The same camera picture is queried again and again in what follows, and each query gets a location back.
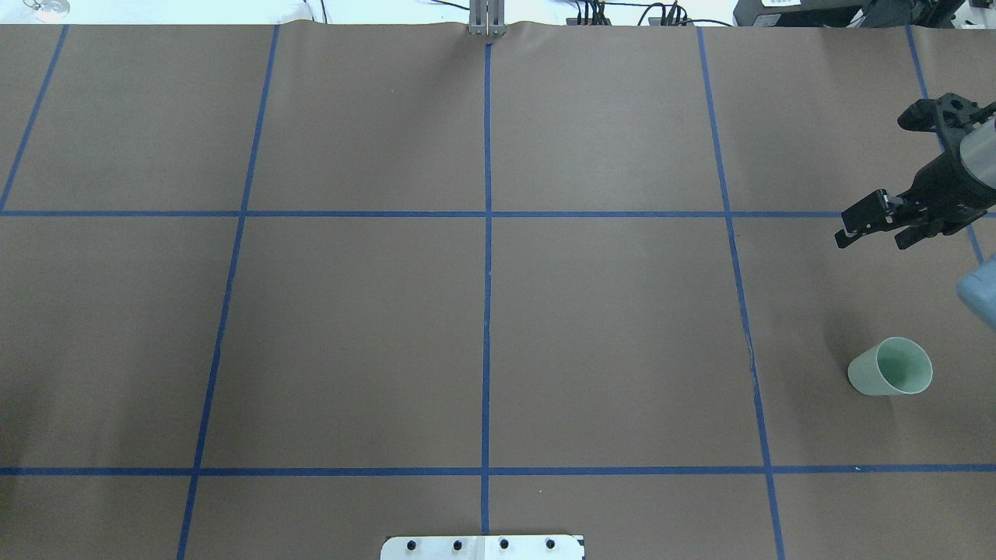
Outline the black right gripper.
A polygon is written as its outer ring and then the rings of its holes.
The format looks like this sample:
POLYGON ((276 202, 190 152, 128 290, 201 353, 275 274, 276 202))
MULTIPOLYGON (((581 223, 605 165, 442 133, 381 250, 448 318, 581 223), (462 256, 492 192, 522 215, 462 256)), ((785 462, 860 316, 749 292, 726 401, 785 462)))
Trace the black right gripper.
POLYGON ((894 241, 897 248, 907 250, 936 235, 960 233, 985 215, 994 202, 993 187, 972 177, 957 157, 942 153, 917 171, 911 187, 900 196, 875 189, 843 210, 843 228, 836 231, 836 245, 844 249, 864 236, 894 230, 899 216, 904 230, 894 241))

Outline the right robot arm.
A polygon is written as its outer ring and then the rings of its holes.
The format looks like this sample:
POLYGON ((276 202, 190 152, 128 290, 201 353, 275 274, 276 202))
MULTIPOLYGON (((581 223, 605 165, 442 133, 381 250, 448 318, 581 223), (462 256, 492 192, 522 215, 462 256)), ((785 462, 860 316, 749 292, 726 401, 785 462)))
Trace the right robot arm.
MULTIPOLYGON (((840 250, 874 234, 893 233, 899 252, 937 237, 965 234, 979 241, 976 223, 994 227, 994 106, 962 107, 959 96, 918 100, 897 118, 901 130, 929 134, 937 142, 935 156, 912 175, 900 194, 876 188, 840 213, 842 226, 833 234, 840 250)), ((889 281, 899 288, 914 278, 950 275, 947 288, 978 321, 994 329, 994 255, 973 248, 974 266, 960 271, 949 253, 889 257, 871 263, 876 276, 900 270, 889 281)))

